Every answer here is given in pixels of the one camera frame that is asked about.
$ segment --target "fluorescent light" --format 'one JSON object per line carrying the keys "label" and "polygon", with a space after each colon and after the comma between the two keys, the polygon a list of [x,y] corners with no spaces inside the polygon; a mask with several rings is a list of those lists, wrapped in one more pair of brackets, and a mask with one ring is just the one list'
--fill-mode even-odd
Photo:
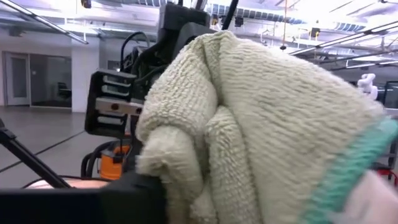
{"label": "fluorescent light", "polygon": [[389,58],[378,57],[378,56],[367,56],[367,57],[360,57],[352,59],[357,62],[385,62],[390,60]]}
{"label": "fluorescent light", "polygon": [[384,30],[393,29],[396,27],[398,27],[398,21],[391,22],[391,23],[383,25],[383,26],[379,26],[375,29],[372,29],[372,32],[380,32],[380,31],[384,31]]}
{"label": "fluorescent light", "polygon": [[65,29],[67,31],[71,32],[81,32],[85,34],[98,34],[95,30],[90,29],[85,26],[80,26],[80,25],[75,25],[75,24],[65,24],[65,25],[59,25],[62,29]]}
{"label": "fluorescent light", "polygon": [[398,61],[380,62],[380,63],[378,63],[378,65],[390,65],[390,64],[393,64],[393,63],[398,63]]}
{"label": "fluorescent light", "polygon": [[315,49],[321,49],[321,48],[324,48],[324,47],[331,47],[332,45],[341,44],[343,42],[347,42],[347,41],[350,41],[350,40],[358,39],[358,38],[361,38],[361,37],[364,37],[364,36],[367,36],[367,35],[374,34],[376,32],[389,30],[389,29],[392,29],[392,28],[395,28],[395,27],[398,27],[398,21],[390,22],[388,24],[385,24],[385,25],[382,25],[382,26],[379,26],[379,27],[375,27],[373,29],[368,29],[366,31],[363,31],[363,32],[360,32],[360,33],[357,33],[357,34],[353,34],[353,35],[342,37],[342,38],[339,38],[339,39],[336,39],[336,40],[328,41],[328,42],[325,42],[325,43],[322,43],[322,44],[319,44],[319,45],[316,45],[316,46],[313,46],[313,47],[307,47],[305,49],[301,49],[301,50],[292,52],[292,53],[290,53],[290,55],[297,55],[297,54],[302,54],[302,53],[305,53],[305,52],[310,52],[310,51],[313,51]]}
{"label": "fluorescent light", "polygon": [[362,65],[353,65],[353,66],[347,66],[346,69],[351,69],[351,68],[363,68],[363,67],[370,67],[376,65],[375,63],[365,63]]}
{"label": "fluorescent light", "polygon": [[333,17],[346,16],[358,9],[365,8],[369,4],[376,2],[375,0],[353,0],[353,1],[338,1],[339,5],[344,5],[343,7],[336,6],[331,13]]}

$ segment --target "door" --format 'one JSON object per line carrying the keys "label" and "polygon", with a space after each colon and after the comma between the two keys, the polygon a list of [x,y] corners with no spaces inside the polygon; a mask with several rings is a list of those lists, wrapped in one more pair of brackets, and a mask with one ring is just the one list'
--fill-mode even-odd
{"label": "door", "polygon": [[386,82],[381,103],[385,108],[398,109],[398,81]]}
{"label": "door", "polygon": [[7,105],[29,105],[27,54],[14,54],[6,52],[4,56]]}

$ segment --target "black tripod leg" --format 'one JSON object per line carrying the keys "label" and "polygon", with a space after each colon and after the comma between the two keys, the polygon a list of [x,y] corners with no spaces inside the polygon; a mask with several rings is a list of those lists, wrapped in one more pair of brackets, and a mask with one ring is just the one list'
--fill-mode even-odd
{"label": "black tripod leg", "polygon": [[43,178],[54,188],[71,188],[61,177],[59,177],[52,169],[44,164],[37,156],[31,153],[18,140],[16,135],[10,132],[7,128],[0,127],[0,144],[6,147],[25,165],[31,168],[37,175]]}

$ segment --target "white wall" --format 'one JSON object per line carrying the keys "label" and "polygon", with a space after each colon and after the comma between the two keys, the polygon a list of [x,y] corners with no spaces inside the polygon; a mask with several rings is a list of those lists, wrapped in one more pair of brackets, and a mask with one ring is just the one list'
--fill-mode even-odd
{"label": "white wall", "polygon": [[[70,57],[70,38],[64,35],[34,32],[23,34],[23,37],[10,37],[6,31],[1,30],[0,51]],[[0,106],[4,105],[3,72],[3,59],[0,54]]]}
{"label": "white wall", "polygon": [[[85,112],[90,77],[97,68],[107,68],[108,60],[119,61],[124,40],[88,37],[88,45],[80,44],[61,34],[28,32],[22,37],[10,37],[0,31],[0,51],[27,54],[56,55],[72,58],[72,111]],[[130,41],[125,55],[138,43]],[[3,64],[0,54],[0,106],[4,105]]]}
{"label": "white wall", "polygon": [[87,39],[88,45],[72,41],[72,111],[85,112],[90,75],[100,67],[100,40]]}

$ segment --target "ceiling light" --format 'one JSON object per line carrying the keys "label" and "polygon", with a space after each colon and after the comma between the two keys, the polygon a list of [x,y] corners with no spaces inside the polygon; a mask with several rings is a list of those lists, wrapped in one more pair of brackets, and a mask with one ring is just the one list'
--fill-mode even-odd
{"label": "ceiling light", "polygon": [[380,32],[380,31],[385,31],[385,30],[389,30],[389,29],[393,29],[398,27],[398,21],[395,22],[391,22],[389,24],[383,25],[383,26],[379,26],[377,28],[372,29],[372,32],[376,33],[376,32]]}
{"label": "ceiling light", "polygon": [[90,29],[89,27],[75,25],[75,24],[59,25],[59,27],[71,32],[81,32],[84,34],[98,34],[95,30]]}
{"label": "ceiling light", "polygon": [[352,66],[347,66],[346,69],[351,69],[351,68],[364,68],[364,67],[370,67],[376,65],[375,63],[365,63],[362,65],[352,65]]}
{"label": "ceiling light", "polygon": [[378,63],[378,65],[390,65],[390,64],[393,64],[393,63],[398,63],[398,61],[380,62],[380,63]]}

